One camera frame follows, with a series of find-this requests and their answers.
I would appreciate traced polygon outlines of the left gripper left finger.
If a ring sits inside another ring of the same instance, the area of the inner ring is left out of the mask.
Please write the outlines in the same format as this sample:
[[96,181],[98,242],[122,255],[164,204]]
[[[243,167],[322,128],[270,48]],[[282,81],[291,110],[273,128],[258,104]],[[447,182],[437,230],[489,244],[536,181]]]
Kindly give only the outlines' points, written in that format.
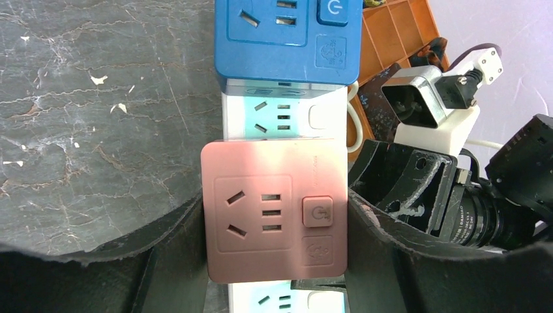
[[2,312],[202,312],[202,196],[90,252],[1,246]]

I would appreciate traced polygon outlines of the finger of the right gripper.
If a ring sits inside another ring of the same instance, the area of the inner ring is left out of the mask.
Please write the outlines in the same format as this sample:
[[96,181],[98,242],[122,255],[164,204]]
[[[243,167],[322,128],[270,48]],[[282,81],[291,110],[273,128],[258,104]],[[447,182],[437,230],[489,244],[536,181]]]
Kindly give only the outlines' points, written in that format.
[[312,278],[292,280],[291,289],[346,292],[346,282],[344,278]]

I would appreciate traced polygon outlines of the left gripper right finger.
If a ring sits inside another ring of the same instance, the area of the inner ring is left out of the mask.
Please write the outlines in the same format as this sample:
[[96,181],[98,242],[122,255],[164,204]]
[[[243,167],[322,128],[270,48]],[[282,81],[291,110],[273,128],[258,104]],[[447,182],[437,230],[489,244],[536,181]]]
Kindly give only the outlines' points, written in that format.
[[441,241],[350,191],[352,312],[551,312],[552,244],[506,254]]

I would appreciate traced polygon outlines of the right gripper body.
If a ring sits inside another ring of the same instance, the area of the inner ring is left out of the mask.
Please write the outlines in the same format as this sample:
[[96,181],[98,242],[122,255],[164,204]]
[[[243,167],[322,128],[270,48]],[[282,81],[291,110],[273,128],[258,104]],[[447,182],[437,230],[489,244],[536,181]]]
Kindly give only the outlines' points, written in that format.
[[475,158],[462,177],[453,156],[368,140],[348,182],[375,208],[441,241],[511,251],[518,248],[517,162],[502,148],[486,177]]

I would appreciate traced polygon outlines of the pink cube socket adapter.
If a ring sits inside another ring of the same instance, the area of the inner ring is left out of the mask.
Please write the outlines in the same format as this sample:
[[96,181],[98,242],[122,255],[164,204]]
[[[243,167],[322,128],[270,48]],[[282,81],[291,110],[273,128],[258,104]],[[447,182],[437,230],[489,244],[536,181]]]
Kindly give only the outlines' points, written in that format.
[[342,275],[347,160],[336,139],[208,143],[201,170],[209,277],[230,284]]

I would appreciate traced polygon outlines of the white long power strip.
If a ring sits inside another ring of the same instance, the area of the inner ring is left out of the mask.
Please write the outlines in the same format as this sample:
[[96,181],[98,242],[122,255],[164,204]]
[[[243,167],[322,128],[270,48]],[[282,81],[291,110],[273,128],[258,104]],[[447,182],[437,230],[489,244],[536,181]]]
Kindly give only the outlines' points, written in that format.
[[[336,138],[346,141],[348,88],[265,82],[222,93],[224,139]],[[230,284],[230,312],[345,312],[340,291],[295,290],[289,280]]]

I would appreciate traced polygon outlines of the blue cube socket adapter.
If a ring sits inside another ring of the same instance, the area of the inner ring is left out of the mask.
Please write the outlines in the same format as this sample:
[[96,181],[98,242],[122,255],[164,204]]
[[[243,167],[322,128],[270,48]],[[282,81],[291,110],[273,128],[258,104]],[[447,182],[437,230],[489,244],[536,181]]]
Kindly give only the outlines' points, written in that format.
[[214,13],[223,78],[350,85],[359,76],[361,1],[227,0]]

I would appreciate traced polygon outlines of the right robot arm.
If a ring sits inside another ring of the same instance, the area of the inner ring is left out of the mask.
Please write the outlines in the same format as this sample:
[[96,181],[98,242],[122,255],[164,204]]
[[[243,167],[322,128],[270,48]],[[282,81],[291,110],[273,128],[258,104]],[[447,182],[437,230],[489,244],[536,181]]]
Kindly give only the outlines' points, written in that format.
[[490,159],[367,140],[348,182],[368,209],[349,213],[346,278],[295,290],[385,289],[413,298],[552,293],[552,118],[537,114]]

